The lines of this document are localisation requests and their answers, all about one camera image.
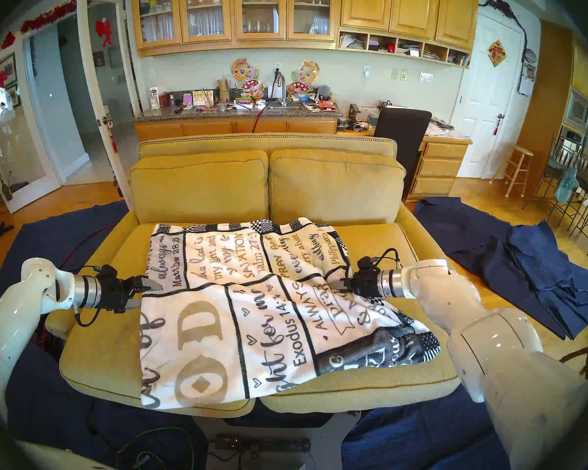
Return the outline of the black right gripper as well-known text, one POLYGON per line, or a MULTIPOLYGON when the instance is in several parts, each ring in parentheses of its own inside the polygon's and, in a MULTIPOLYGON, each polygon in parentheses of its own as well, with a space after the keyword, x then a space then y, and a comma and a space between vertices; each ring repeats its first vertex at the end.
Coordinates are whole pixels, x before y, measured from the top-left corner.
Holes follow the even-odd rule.
POLYGON ((330 289, 342 293, 355 293, 363 298, 381 298, 379 275, 381 270, 375 258, 365 256, 357 262, 358 271, 354 277, 342 281, 330 281, 330 289))

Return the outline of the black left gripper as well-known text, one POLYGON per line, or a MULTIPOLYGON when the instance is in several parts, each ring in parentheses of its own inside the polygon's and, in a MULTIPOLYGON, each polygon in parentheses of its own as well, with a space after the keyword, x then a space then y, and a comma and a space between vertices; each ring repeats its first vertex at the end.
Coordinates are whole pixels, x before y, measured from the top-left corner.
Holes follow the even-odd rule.
POLYGON ((162 285, 148 276, 120 279, 117 274, 117 270, 109 264, 100 267, 101 309, 124 314, 128 309, 141 306, 144 292, 162 291, 162 285))

